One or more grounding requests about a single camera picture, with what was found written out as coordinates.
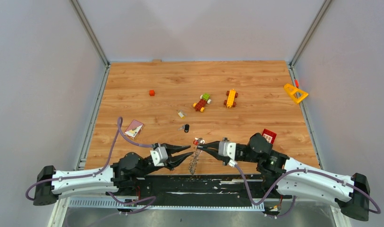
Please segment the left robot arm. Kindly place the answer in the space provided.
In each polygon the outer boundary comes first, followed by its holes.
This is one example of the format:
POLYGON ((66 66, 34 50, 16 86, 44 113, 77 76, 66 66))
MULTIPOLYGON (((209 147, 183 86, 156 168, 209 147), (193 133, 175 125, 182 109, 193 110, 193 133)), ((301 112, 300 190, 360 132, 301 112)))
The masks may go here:
POLYGON ((174 170, 192 155, 183 152, 189 148, 156 143, 147 157, 129 152, 118 162, 89 170, 59 171, 54 166, 45 166, 30 187, 34 189, 34 197, 27 190, 26 198, 35 206, 45 206, 78 194, 134 195, 140 189, 139 179, 162 168, 174 170))

